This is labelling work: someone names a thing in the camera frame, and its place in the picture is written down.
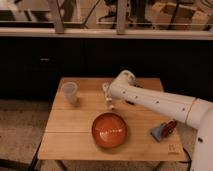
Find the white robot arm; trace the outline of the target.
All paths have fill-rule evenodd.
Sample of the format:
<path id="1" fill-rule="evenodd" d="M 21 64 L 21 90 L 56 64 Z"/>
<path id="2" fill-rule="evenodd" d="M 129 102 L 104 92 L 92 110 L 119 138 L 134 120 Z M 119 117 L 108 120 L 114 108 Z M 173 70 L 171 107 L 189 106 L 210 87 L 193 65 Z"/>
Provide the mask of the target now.
<path id="1" fill-rule="evenodd" d="M 134 86 L 135 76 L 123 70 L 109 85 L 111 98 L 143 105 L 197 129 L 190 171 L 213 171 L 213 102 Z"/>

